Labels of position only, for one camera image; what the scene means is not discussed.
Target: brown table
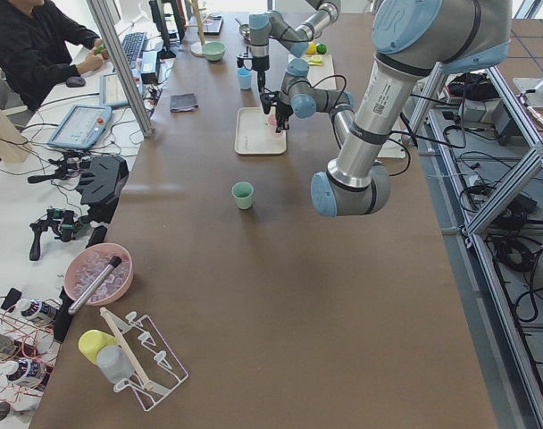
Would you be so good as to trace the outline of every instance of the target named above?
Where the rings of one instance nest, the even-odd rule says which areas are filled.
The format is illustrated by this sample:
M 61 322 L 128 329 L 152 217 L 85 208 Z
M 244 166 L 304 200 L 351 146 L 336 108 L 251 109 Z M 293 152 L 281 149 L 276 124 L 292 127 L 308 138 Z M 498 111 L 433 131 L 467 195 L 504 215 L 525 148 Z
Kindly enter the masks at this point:
M 282 156 L 238 156 L 237 110 L 256 97 L 238 90 L 244 44 L 225 20 L 222 62 L 178 58 L 108 236 L 136 266 L 108 308 L 152 316 L 191 376 L 151 413 L 113 393 L 77 351 L 84 331 L 106 329 L 85 307 L 31 427 L 496 427 L 418 158 L 378 214 L 317 215 L 310 180 L 338 152 L 329 119 L 292 120 Z M 372 67 L 371 26 L 371 15 L 344 15 L 324 32 L 357 98 Z M 192 29 L 187 38 L 196 41 Z M 271 46 L 277 88 L 287 53 Z M 186 92 L 199 109 L 170 114 L 169 95 Z M 255 185 L 245 212 L 230 196 L 243 180 Z

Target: person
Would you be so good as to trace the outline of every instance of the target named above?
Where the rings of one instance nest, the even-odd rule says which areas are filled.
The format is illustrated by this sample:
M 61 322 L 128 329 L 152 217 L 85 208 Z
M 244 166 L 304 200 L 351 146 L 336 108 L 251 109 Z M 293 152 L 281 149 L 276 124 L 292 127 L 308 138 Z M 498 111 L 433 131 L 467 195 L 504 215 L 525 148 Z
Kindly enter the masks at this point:
M 85 61 L 71 65 L 66 41 L 91 49 Z M 51 0 L 0 0 L 0 67 L 30 110 L 37 110 L 56 84 L 101 68 L 103 54 L 95 50 L 102 44 Z

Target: folded cloth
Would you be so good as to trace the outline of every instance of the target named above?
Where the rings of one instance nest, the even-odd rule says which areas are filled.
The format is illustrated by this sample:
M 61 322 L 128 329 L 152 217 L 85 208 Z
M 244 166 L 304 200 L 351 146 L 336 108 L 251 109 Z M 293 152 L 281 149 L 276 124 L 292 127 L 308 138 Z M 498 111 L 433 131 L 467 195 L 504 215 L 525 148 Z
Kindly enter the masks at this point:
M 190 112 L 198 107 L 198 99 L 193 92 L 171 96 L 171 112 Z

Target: green cup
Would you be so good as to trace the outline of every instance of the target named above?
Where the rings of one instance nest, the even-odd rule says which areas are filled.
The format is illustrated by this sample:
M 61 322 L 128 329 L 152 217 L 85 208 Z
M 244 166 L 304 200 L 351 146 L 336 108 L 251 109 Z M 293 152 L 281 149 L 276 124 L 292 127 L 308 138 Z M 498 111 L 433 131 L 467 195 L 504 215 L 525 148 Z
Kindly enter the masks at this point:
M 247 181 L 239 181 L 232 186 L 232 196 L 239 209 L 247 210 L 252 206 L 254 187 Z

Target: green lime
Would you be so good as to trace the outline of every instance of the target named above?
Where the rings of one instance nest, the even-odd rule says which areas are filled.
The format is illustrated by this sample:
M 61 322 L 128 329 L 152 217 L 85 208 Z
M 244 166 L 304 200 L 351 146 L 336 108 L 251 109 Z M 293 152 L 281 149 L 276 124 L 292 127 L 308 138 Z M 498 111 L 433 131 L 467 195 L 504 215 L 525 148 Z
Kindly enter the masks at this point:
M 315 49 L 317 49 L 317 54 L 327 54 L 327 46 L 323 43 L 319 43 Z

